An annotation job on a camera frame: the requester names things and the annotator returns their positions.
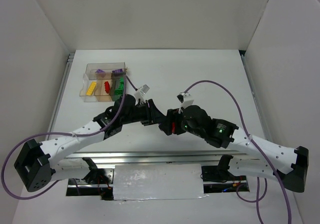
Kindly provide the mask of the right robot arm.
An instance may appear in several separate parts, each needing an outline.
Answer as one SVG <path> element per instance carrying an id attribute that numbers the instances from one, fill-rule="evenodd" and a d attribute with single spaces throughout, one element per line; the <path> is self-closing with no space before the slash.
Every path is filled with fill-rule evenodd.
<path id="1" fill-rule="evenodd" d="M 204 139 L 215 148 L 230 149 L 251 156 L 242 161 L 230 155 L 221 157 L 218 170 L 222 176 L 253 176 L 281 180 L 285 189 L 305 191 L 309 167 L 309 150 L 303 146 L 284 147 L 257 136 L 223 119 L 211 118 L 199 106 L 183 111 L 170 109 L 159 129 L 166 135 L 185 132 Z"/>

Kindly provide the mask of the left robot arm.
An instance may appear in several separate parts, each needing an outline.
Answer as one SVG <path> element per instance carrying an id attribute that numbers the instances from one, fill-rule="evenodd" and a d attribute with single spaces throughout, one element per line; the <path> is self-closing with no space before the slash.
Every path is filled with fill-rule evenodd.
<path id="1" fill-rule="evenodd" d="M 129 94 L 120 97 L 105 112 L 82 127 L 56 138 L 38 143 L 26 141 L 14 163 L 28 192 L 36 192 L 52 181 L 58 172 L 58 163 L 65 157 L 91 144 L 99 143 L 122 130 L 125 124 L 141 122 L 144 126 L 161 124 L 165 115 L 153 100 L 136 101 Z"/>

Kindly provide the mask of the red curved lego brick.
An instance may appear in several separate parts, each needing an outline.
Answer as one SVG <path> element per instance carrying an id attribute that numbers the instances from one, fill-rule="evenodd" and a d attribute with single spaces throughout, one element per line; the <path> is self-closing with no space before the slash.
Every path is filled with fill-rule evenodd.
<path id="1" fill-rule="evenodd" d="M 109 84 L 109 82 L 108 81 L 105 81 L 104 82 L 104 90 L 105 90 L 105 92 L 106 92 L 106 94 L 109 94 L 110 93 L 110 84 Z"/>

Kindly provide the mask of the purple 2x4 lego brick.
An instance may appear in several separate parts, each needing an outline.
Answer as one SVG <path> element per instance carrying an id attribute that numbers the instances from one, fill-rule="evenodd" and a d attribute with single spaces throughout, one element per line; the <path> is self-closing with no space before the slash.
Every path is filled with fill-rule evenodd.
<path id="1" fill-rule="evenodd" d="M 114 75 L 122 75 L 123 74 L 123 69 L 116 69 L 116 70 L 113 70 L 112 73 Z"/>

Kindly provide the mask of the green 2x2 lego brick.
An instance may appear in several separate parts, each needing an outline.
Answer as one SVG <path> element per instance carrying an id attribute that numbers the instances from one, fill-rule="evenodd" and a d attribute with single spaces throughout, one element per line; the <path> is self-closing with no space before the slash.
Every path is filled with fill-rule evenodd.
<path id="1" fill-rule="evenodd" d="M 123 82 L 120 82 L 119 86 L 118 86 L 118 89 L 119 90 L 124 90 L 124 88 L 125 88 L 125 84 Z"/>

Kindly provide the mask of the red flower lego brick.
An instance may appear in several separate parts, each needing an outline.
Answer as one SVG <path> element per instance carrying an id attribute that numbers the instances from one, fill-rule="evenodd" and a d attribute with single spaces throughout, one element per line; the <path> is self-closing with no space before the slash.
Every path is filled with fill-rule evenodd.
<path id="1" fill-rule="evenodd" d="M 171 132 L 172 133 L 175 133 L 175 128 L 176 128 L 175 122 L 172 122 L 172 124 L 171 124 Z"/>

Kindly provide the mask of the long yellow lego brick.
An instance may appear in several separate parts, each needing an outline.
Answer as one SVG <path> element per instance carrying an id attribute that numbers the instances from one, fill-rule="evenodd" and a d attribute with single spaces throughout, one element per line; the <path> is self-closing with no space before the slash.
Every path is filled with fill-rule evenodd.
<path id="1" fill-rule="evenodd" d="M 95 92 L 97 83 L 95 81 L 91 82 L 87 91 L 86 91 L 86 96 L 92 96 Z"/>

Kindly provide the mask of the purple butterfly lego brick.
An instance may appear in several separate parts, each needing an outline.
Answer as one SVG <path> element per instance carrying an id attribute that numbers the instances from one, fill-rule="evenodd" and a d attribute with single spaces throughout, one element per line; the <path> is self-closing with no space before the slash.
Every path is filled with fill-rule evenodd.
<path id="1" fill-rule="evenodd" d="M 96 73 L 98 73 L 98 74 L 104 74 L 105 72 L 104 72 L 102 69 L 97 69 L 97 70 L 96 70 Z"/>

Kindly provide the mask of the green 2x4 lego brick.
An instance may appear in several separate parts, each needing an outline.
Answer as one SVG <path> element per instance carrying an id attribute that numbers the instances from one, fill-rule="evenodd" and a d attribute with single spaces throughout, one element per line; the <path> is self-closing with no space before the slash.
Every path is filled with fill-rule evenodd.
<path id="1" fill-rule="evenodd" d="M 124 89 L 115 89 L 114 90 L 114 95 L 118 96 L 118 95 L 123 95 L 125 93 Z"/>

